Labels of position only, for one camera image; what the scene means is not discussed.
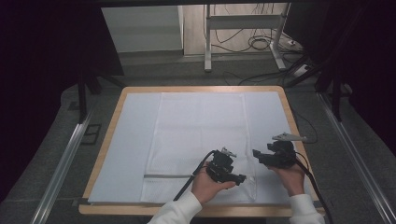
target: aluminum rail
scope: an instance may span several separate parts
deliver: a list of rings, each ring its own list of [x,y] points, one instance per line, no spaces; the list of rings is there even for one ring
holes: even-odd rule
[[[344,128],[342,122],[339,122],[335,115],[331,110],[331,102],[325,93],[318,93],[318,98],[322,103],[327,116],[332,123],[335,131],[337,132],[338,137],[340,138],[346,153],[348,154],[350,160],[355,166],[356,171],[358,172],[361,181],[366,187],[368,193],[370,194],[380,216],[384,220],[384,223],[392,224],[396,223],[396,216],[393,212],[393,208],[391,207],[389,200],[385,196],[384,192],[380,188],[380,186],[376,183],[374,177],[371,175],[369,168],[364,163],[361,154],[359,153],[356,146],[353,144],[352,139],[349,137],[347,130]]]
[[[79,143],[84,135],[85,130],[90,122],[92,117],[93,110],[96,106],[97,99],[94,99],[94,102],[91,108],[88,111],[87,117],[85,120],[76,126],[69,143],[67,144],[66,149],[64,150],[64,154],[61,157],[61,160],[56,167],[54,174],[47,186],[47,189],[35,210],[35,214],[30,223],[32,224],[43,224],[46,223],[47,218],[50,215],[50,210],[55,203],[56,197],[62,187],[64,179],[67,175],[67,172],[70,168],[70,165],[76,155],[76,151],[78,149]]]

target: metal stand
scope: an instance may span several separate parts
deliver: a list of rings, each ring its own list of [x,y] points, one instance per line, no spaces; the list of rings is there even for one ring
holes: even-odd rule
[[[270,48],[280,71],[286,70],[282,57],[279,54],[279,39],[285,26],[290,3],[287,3],[280,15],[235,15],[235,16],[210,16],[210,5],[206,5],[206,46],[205,46],[205,71],[212,70],[212,52],[210,44],[211,30],[234,29],[276,29],[276,37],[271,42]]]
[[[350,13],[350,20],[336,43],[334,50],[323,63],[314,66],[303,75],[295,78],[285,85],[286,88],[293,87],[307,78],[312,77],[317,72],[322,71],[322,74],[318,77],[317,83],[315,84],[315,89],[316,91],[326,91],[332,83],[332,112],[339,121],[341,121],[339,102],[341,98],[342,78],[338,69],[342,62],[339,62],[338,59],[365,9],[366,5],[363,6],[359,3],[356,4],[354,11]]]

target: cable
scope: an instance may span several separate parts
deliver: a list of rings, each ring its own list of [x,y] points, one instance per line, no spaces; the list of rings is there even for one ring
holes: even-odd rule
[[[310,142],[304,142],[304,143],[306,143],[306,144],[314,144],[314,143],[316,143],[318,141],[317,129],[314,127],[314,125],[308,119],[306,119],[301,114],[299,114],[291,105],[289,105],[289,106],[290,106],[291,112],[293,112],[293,115],[296,114],[298,117],[300,117],[303,120],[305,120],[306,122],[308,122],[308,124],[311,126],[312,130],[314,130],[314,132],[315,132],[315,140],[314,141],[310,141]]]
[[[320,194],[320,192],[319,192],[318,185],[317,185],[317,182],[315,181],[314,176],[311,174],[311,172],[309,172],[309,170],[308,170],[299,160],[294,159],[294,161],[296,162],[296,164],[297,164],[298,166],[300,166],[301,169],[303,169],[303,171],[304,171],[304,173],[306,174],[306,176],[308,176],[309,180],[311,181],[312,187],[314,188],[315,193],[318,195],[318,198],[319,198],[319,200],[320,200],[320,202],[321,202],[321,204],[322,204],[322,206],[323,206],[323,208],[324,208],[324,211],[325,211],[326,214],[327,214],[327,217],[328,217],[328,219],[329,219],[329,222],[330,222],[331,224],[333,224],[333,222],[332,222],[332,214],[330,213],[329,207],[328,207],[327,204],[324,202],[323,197],[321,196],[321,194]]]
[[[181,190],[178,192],[177,196],[175,197],[174,201],[177,201],[180,196],[184,193],[184,191],[186,191],[186,189],[189,187],[189,185],[191,184],[192,180],[198,175],[199,171],[201,170],[202,167],[204,167],[205,161],[207,158],[209,158],[210,155],[212,155],[213,153],[215,153],[215,150],[210,151],[209,153],[207,153],[207,155],[204,157],[204,159],[199,163],[198,167],[195,169],[194,172],[192,172],[192,175],[190,176],[190,178],[187,180],[186,184],[184,184],[183,188],[181,188]]]
[[[306,168],[306,167],[295,157],[295,155],[291,155],[291,153],[285,151],[284,148],[279,147],[278,149],[281,150],[282,152],[284,152],[284,155],[285,155],[286,157],[289,157],[290,159],[294,160],[294,162],[304,171],[305,175],[308,176],[309,181],[311,182],[312,187],[314,188],[314,191],[315,191],[315,193],[317,194],[318,199],[319,199],[319,201],[321,202],[321,204],[322,204],[322,206],[323,206],[323,208],[324,208],[324,211],[325,211],[326,214],[327,214],[327,217],[328,217],[328,219],[329,219],[330,224],[333,224],[333,222],[332,222],[332,214],[330,213],[329,207],[327,206],[326,202],[324,201],[323,197],[322,197],[321,194],[320,194],[320,191],[319,191],[319,189],[318,189],[317,182],[315,181],[315,178],[314,178],[314,176],[312,175],[312,173],[309,171],[308,168]],[[298,152],[294,152],[294,154],[299,154],[300,156],[302,156],[302,157],[305,159],[305,162],[306,162],[306,164],[307,164],[307,166],[308,166],[308,162],[307,162],[306,158],[305,158],[303,155],[301,155],[301,154],[298,153]]]

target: wooden tabletop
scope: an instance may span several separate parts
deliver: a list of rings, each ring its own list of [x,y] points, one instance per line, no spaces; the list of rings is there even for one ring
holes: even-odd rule
[[[117,103],[113,117],[108,126],[105,139],[99,151],[96,163],[92,169],[91,177],[83,194],[83,199],[88,200],[91,195],[93,185],[99,176],[102,165],[116,129],[123,103],[128,93],[138,92],[248,92],[248,91],[277,91],[280,101],[283,105],[287,121],[290,126],[290,133],[299,135],[293,115],[291,114],[288,99],[284,90],[278,86],[178,86],[178,87],[127,87],[125,88]],[[308,161],[304,145],[302,142],[295,142],[298,152]],[[310,185],[311,197],[314,201],[318,196]],[[79,212],[86,215],[139,215],[152,216],[158,212],[162,204],[152,203],[96,203],[81,204]],[[318,208],[318,211],[324,215],[324,210]],[[267,204],[238,204],[238,205],[205,205],[203,210],[197,214],[197,217],[290,217],[291,209],[286,205],[267,205]]]

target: black curtain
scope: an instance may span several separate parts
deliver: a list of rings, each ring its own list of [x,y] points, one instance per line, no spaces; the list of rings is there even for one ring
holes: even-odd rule
[[[101,8],[48,2],[0,6],[2,141],[0,199],[7,196],[54,121],[78,74],[123,75]]]

